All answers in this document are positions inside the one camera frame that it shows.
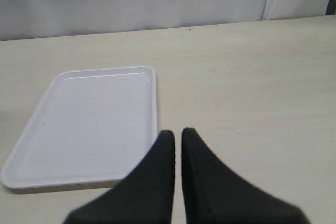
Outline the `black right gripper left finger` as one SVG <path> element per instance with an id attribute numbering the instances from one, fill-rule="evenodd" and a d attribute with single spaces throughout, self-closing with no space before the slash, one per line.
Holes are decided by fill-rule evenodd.
<path id="1" fill-rule="evenodd" d="M 161 131 L 136 168 L 112 189 L 71 211 L 65 223 L 171 223 L 175 138 Z"/>

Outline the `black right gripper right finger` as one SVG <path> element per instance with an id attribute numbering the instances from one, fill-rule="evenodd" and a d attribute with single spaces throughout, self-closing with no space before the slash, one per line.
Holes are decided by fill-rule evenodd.
<path id="1" fill-rule="evenodd" d="M 238 176 L 194 128 L 182 132 L 181 177 L 187 223 L 309 223 L 297 206 Z"/>

